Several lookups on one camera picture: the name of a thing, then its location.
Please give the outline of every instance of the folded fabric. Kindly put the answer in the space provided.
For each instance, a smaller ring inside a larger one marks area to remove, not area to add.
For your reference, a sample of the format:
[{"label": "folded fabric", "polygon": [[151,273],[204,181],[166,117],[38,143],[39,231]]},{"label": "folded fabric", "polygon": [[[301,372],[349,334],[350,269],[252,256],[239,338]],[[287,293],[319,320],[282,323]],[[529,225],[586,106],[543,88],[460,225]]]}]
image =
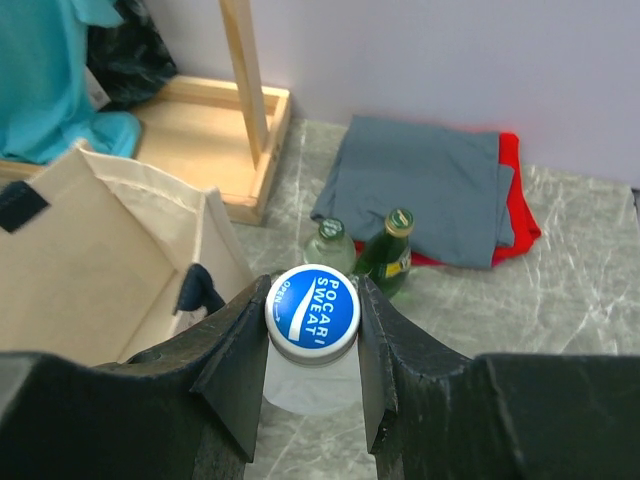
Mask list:
[{"label": "folded fabric", "polygon": [[79,137],[101,153],[133,153],[139,122],[128,113],[96,114],[86,88],[87,25],[117,25],[112,3],[1,3],[0,157],[46,164]]},{"label": "folded fabric", "polygon": [[489,268],[496,245],[515,241],[506,207],[514,170],[498,156],[498,132],[354,117],[311,218],[337,216],[364,241],[402,206],[415,217],[412,250]]},{"label": "folded fabric", "polygon": [[[527,253],[534,242],[540,238],[542,231],[538,227],[531,210],[524,198],[522,189],[522,176],[520,173],[520,139],[513,133],[500,134],[500,164],[508,165],[514,169],[513,183],[507,198],[507,207],[511,214],[511,226],[515,234],[514,244],[510,248],[497,247],[493,254],[492,265],[496,266],[508,258]],[[364,242],[356,242],[356,249],[361,251]],[[412,252],[413,265],[444,265],[442,262],[431,259],[417,252]]]},{"label": "folded fabric", "polygon": [[128,110],[151,99],[178,70],[141,0],[116,0],[124,21],[89,27],[87,66],[111,102],[104,110]]}]

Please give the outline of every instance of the gray marble surface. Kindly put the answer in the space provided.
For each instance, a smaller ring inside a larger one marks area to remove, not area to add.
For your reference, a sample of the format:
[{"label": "gray marble surface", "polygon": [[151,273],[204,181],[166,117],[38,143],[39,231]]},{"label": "gray marble surface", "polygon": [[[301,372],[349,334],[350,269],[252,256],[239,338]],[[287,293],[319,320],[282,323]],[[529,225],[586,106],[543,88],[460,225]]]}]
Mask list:
[{"label": "gray marble surface", "polygon": [[[308,218],[345,129],[294,122],[262,227],[237,225],[255,273],[299,264]],[[438,340],[474,356],[490,351],[640,352],[640,241],[627,186],[523,168],[544,236],[492,271],[412,270],[398,310]],[[362,405],[299,416],[264,401],[247,479],[373,479]]]}]

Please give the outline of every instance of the clear glass bottle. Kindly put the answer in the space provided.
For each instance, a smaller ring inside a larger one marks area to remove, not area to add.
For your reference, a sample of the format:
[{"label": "clear glass bottle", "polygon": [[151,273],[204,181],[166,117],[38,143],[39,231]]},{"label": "clear glass bottle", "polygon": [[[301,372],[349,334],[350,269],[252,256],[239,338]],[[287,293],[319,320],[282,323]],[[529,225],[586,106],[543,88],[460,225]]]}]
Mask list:
[{"label": "clear glass bottle", "polygon": [[367,275],[387,296],[395,295],[409,274],[411,249],[409,234],[413,230],[413,215],[409,210],[392,210],[384,230],[367,242],[358,259],[355,273]]},{"label": "clear glass bottle", "polygon": [[325,218],[305,243],[302,258],[306,264],[326,265],[349,275],[356,263],[356,247],[340,220]]}]

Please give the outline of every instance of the wooden stand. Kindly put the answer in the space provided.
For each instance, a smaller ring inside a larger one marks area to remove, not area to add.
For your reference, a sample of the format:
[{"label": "wooden stand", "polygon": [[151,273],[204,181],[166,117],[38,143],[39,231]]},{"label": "wooden stand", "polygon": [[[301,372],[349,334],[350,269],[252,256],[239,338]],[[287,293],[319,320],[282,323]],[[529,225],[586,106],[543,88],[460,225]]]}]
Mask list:
[{"label": "wooden stand", "polygon": [[[194,187],[218,187],[231,220],[259,224],[289,125],[287,90],[261,87],[249,0],[220,0],[236,83],[178,76],[132,113],[134,158]],[[37,165],[0,161],[0,177]]]}]

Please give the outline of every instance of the teal cloth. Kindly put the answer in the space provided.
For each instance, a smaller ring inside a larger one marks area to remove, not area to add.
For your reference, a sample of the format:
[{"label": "teal cloth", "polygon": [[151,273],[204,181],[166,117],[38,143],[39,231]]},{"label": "teal cloth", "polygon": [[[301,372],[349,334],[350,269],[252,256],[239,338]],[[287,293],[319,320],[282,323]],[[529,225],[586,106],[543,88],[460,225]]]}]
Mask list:
[{"label": "teal cloth", "polygon": [[129,157],[140,123],[96,113],[85,80],[88,25],[113,27],[113,0],[0,2],[0,157],[47,164],[76,139]]}]

